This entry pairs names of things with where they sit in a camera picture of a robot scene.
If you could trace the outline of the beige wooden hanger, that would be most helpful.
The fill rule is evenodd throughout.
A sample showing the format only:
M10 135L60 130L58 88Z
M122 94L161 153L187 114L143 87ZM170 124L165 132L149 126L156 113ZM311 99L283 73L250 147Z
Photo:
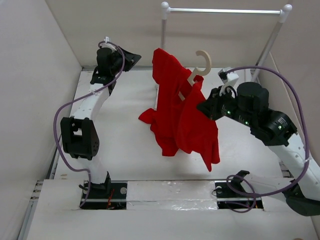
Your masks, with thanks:
M197 50L195 53L198 57L201 56L205 60L205 67L203 70L199 69L198 67L195 67L192 71L192 73L189 75L189 77L186 79L186 81L189 83L189 85L192 87L195 84L194 78L196 76L206 76L210 73L212 69L212 59L207 51L205 50Z

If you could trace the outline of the red t shirt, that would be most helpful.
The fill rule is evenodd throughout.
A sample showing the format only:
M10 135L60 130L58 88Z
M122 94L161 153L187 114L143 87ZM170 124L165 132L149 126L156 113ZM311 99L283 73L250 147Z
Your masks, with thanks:
M191 73L175 56L157 48L152 58L157 104L141 113L139 120L150 125L164 157L173 157L178 150L196 152L211 172L212 166L220 162L218 127L197 109L205 101L204 76L197 75L190 86L187 78Z

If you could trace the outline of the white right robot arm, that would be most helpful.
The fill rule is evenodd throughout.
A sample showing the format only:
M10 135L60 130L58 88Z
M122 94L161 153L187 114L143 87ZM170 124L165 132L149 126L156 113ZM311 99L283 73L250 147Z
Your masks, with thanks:
M302 140L289 116L269 108L266 88L256 82L242 83L237 89L224 84L212 89L197 109L210 120L227 117L249 127L251 135L276 154L293 176L292 181L265 180L241 170L226 179L235 196L254 201L273 197L302 216L320 214L320 167L310 155L308 140Z

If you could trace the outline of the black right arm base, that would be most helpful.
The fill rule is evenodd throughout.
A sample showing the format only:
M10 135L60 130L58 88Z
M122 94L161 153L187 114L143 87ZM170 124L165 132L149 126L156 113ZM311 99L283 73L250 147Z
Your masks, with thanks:
M214 182L211 195L216 197L218 209L229 209L235 213L248 213L250 210L263 209L260 198L252 198L244 194L252 194L253 191L245 190L242 186L242 178L249 175L249 171L241 170L228 180Z

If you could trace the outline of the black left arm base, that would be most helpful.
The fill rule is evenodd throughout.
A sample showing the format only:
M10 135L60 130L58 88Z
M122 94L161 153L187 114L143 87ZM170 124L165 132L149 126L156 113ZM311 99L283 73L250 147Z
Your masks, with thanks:
M127 208L127 181L112 181L108 173L104 183L90 185L88 197L85 200L88 181L79 185L82 190L80 208L83 210L125 210Z

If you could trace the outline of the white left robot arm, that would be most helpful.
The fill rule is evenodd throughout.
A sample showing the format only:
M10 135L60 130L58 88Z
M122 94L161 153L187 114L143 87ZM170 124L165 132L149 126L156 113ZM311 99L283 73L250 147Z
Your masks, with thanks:
M100 198L111 194L111 179L94 157L98 154L100 140L94 120L102 105L112 94L117 74L130 71L141 59L141 55L110 45L97 50L97 66L90 81L89 96L86 97L74 114L60 121L62 146L65 153L77 159L83 168L90 171L90 183L84 190L94 190Z

